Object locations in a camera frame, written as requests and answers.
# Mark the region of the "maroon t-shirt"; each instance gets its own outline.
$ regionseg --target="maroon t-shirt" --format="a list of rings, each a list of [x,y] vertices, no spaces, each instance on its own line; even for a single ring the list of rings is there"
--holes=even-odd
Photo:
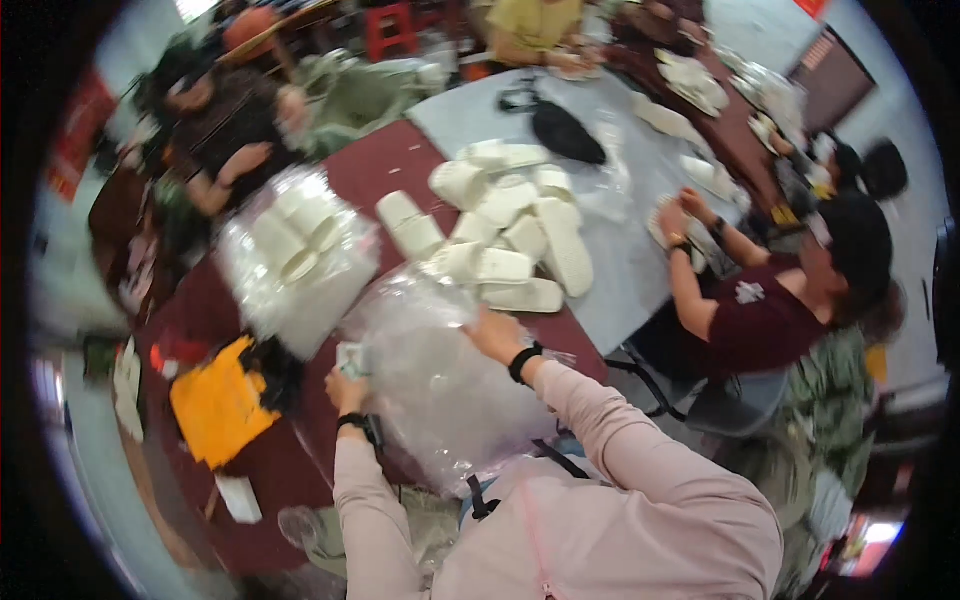
[[[787,367],[806,356],[828,332],[777,275],[800,267],[792,254],[772,254],[762,267],[745,269],[705,291],[720,303],[709,342],[683,329],[691,365],[707,376],[763,372]]]

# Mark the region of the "light blue tablecloth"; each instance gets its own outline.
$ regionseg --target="light blue tablecloth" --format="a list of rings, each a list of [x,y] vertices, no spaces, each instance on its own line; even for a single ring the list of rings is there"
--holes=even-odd
[[[647,230],[650,211],[662,194],[682,186],[696,187],[680,166],[680,156],[693,156],[690,146],[651,129],[634,116],[629,87],[613,74],[590,82],[570,83],[545,75],[540,95],[576,116],[594,131],[612,124],[623,144],[621,155],[630,185],[596,167],[558,158],[570,173],[578,205],[584,213],[581,235],[593,259],[594,282],[587,294],[567,301],[577,320],[604,355],[614,351],[669,298],[666,259]],[[411,120],[449,159],[475,142],[501,138],[510,143],[537,143],[527,113],[497,109],[497,94],[516,84],[531,69],[509,71],[434,96],[408,111]],[[626,189],[619,194],[616,189]],[[710,206],[729,223],[741,211],[701,190]]]

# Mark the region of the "wall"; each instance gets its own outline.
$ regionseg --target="wall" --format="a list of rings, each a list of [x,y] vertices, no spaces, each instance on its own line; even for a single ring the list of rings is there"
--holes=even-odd
[[[167,41],[184,29],[173,0],[131,0],[97,49],[94,62],[117,97],[140,73],[156,65]],[[136,125],[129,102],[108,129],[127,139]],[[35,321],[61,336],[87,331],[124,331],[126,321],[113,305],[90,253],[86,218],[104,179],[87,168],[72,204],[43,183],[37,189],[35,234],[48,240],[46,252],[31,254],[31,306]]]
[[[793,66],[821,28],[792,0],[709,0],[706,4],[719,43],[780,73]],[[825,20],[877,83],[877,89],[837,128],[838,134],[858,150],[880,137],[891,138],[910,176],[909,188],[885,206],[894,237],[893,271],[908,304],[904,330],[888,351],[889,387],[897,389],[943,375],[936,364],[933,325],[926,318],[923,291],[923,281],[927,286],[931,283],[935,230],[949,213],[943,165],[920,101],[870,17],[855,0],[833,0]],[[910,401],[905,396],[899,404]]]

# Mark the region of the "window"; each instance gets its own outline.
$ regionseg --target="window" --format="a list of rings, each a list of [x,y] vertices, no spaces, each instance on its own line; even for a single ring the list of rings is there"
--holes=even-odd
[[[189,24],[204,12],[217,6],[217,0],[174,0],[183,22]]]

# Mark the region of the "pink sleeve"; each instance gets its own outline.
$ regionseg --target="pink sleeve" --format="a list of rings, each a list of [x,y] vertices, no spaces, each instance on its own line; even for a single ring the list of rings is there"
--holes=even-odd
[[[537,396],[557,411],[587,458],[618,487],[678,507],[702,506],[705,498],[735,500],[774,519],[752,483],[674,441],[614,388],[553,361],[540,367],[535,384]]]
[[[407,512],[376,462],[373,446],[337,440],[333,500],[347,551],[348,600],[423,600]]]

